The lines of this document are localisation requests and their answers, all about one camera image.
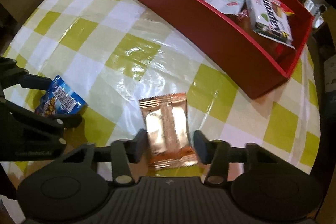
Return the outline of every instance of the plastic tablecloth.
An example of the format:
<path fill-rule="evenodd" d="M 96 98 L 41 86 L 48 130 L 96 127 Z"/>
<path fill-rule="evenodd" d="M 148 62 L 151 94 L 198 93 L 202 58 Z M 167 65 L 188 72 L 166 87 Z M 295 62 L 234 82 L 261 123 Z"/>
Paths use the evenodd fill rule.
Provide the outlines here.
<path fill-rule="evenodd" d="M 209 139 L 237 147 L 257 143 L 307 173 L 315 161 L 320 118 L 307 47 L 286 84 L 252 101 L 190 40 L 137 0 L 44 0 L 4 56 L 32 74 L 60 75 L 85 99 L 85 122 L 65 133 L 73 147 L 131 139 L 144 128 L 138 99 L 186 92 L 191 133 L 201 129 Z M 18 85 L 5 90 L 8 100 L 31 111 L 42 94 Z M 31 165 L 2 164 L 18 180 Z M 157 174 L 203 172 L 194 166 Z"/>

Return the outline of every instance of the blue snack bag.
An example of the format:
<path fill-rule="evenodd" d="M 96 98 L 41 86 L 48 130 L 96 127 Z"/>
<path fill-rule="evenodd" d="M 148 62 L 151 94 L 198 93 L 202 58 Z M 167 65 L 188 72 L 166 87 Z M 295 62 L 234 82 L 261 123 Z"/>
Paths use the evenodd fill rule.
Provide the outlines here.
<path fill-rule="evenodd" d="M 44 117 L 52 114 L 75 114 L 85 101 L 57 75 L 40 99 L 35 113 Z"/>

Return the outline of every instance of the copper foil snack packet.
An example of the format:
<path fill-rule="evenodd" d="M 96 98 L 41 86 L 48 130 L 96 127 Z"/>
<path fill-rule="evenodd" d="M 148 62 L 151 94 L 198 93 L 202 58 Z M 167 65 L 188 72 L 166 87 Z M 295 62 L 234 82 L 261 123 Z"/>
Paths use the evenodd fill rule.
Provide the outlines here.
<path fill-rule="evenodd" d="M 151 149 L 149 167 L 155 170 L 197 163 L 190 145 L 185 93 L 139 100 Z"/>

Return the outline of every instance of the red box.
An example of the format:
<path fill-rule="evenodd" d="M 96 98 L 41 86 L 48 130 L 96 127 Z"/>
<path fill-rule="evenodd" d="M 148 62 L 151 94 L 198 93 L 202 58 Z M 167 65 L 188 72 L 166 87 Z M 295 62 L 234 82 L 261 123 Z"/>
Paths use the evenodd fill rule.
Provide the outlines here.
<path fill-rule="evenodd" d="M 251 98 L 285 83 L 293 73 L 313 17 L 297 0 L 280 0 L 289 18 L 294 50 L 276 62 L 250 35 L 203 0 L 139 0 L 189 38 Z"/>

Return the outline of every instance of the snack box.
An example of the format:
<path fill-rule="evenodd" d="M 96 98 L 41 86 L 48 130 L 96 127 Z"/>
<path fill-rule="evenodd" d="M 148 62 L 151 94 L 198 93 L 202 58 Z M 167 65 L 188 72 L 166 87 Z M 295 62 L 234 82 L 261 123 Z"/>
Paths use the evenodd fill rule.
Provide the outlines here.
<path fill-rule="evenodd" d="M 259 35 L 295 49 L 286 14 L 271 0 L 246 0 L 252 28 Z"/>
<path fill-rule="evenodd" d="M 275 61 L 229 17 L 203 0 L 138 0 L 190 39 L 251 98 L 285 83 L 292 75 L 311 30 L 313 17 L 297 0 L 280 0 L 289 17 L 292 45 Z"/>

